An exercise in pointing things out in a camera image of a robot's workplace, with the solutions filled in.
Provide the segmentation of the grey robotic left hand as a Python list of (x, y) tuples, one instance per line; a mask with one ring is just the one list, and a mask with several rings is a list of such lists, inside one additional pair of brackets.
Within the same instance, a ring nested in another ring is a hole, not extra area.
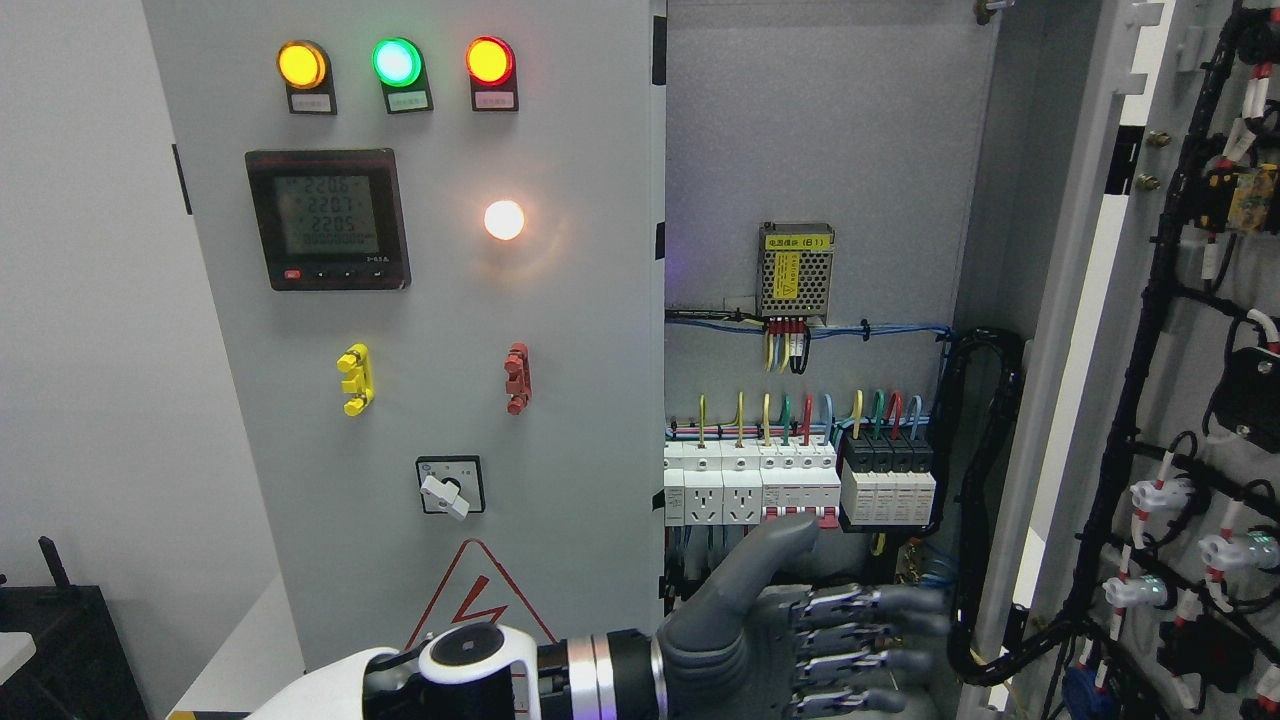
[(820, 719), (901, 712), (906, 696), (870, 687), (878, 669), (925, 673), (905, 634), (948, 630), (947, 600), (918, 585), (773, 585), (812, 550), (814, 516), (787, 515), (750, 530), (653, 641), (662, 719)]

